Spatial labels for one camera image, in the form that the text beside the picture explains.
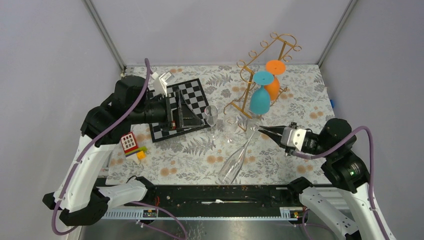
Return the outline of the orange wine glass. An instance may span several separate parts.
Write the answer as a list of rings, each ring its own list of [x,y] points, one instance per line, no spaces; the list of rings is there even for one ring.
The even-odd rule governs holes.
[[[283,74],[286,71],[286,65],[277,59],[270,60],[265,65],[265,70],[273,75],[273,82],[264,86],[270,95],[270,100],[275,101],[280,92],[280,82],[277,76]]]

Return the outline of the tall clear flute glass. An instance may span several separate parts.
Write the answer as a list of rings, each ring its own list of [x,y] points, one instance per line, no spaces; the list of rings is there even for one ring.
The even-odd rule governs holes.
[[[207,124],[210,126],[210,138],[212,141],[216,140],[219,136],[217,130],[216,130],[216,125],[218,122],[218,116],[219,116],[219,111],[218,108],[214,105],[208,105],[205,109],[204,109],[204,117],[205,120],[207,122]]]

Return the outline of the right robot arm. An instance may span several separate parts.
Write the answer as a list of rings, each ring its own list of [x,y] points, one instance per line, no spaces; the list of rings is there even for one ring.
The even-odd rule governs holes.
[[[304,160],[324,158],[321,170],[344,199],[353,218],[329,203],[305,177],[288,184],[286,198],[291,205],[303,205],[315,213],[341,240],[395,239],[374,195],[374,143],[368,127],[352,129],[345,119],[331,118],[320,133],[300,128],[295,122],[257,129],[283,148],[287,156]],[[356,134],[361,130],[368,136],[369,166],[352,151]]]

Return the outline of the short clear glass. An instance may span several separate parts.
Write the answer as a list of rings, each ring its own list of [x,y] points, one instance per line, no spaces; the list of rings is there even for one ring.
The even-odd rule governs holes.
[[[238,118],[234,114],[225,114],[223,117],[224,138],[228,144],[234,141],[234,136],[238,128]]]

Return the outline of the teal wine glass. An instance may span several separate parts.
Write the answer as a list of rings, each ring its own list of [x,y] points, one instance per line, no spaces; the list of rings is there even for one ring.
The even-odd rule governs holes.
[[[271,97],[265,89],[274,81],[274,76],[268,71],[258,71],[253,75],[253,81],[259,85],[251,96],[249,109],[253,114],[264,115],[270,110]]]

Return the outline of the round clear wine glass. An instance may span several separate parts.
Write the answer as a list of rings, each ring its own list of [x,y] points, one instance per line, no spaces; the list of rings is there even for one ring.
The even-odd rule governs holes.
[[[249,138],[253,133],[257,131],[258,126],[262,124],[263,122],[259,118],[249,118],[246,123],[246,137]]]

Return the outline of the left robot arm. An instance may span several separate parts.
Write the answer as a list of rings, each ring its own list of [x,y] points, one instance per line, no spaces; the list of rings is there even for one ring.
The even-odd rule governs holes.
[[[153,142],[206,127],[202,114],[208,101],[199,79],[169,85],[166,95],[150,90],[148,82],[147,77],[123,77],[113,93],[87,113],[67,176],[57,191],[42,199],[53,210],[54,221],[68,227],[89,226],[112,208],[154,202],[154,186],[142,176],[121,185],[96,186],[98,173],[115,147],[131,145],[124,138],[133,125],[150,124]]]

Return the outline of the clear champagne flute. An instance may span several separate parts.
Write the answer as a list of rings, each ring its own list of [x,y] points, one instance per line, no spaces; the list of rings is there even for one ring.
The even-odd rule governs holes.
[[[218,185],[231,185],[235,181],[243,167],[249,144],[254,138],[256,132],[258,132],[258,129],[259,126],[253,126],[252,133],[247,141],[238,150],[233,152],[225,161],[223,167],[217,175],[216,183]]]

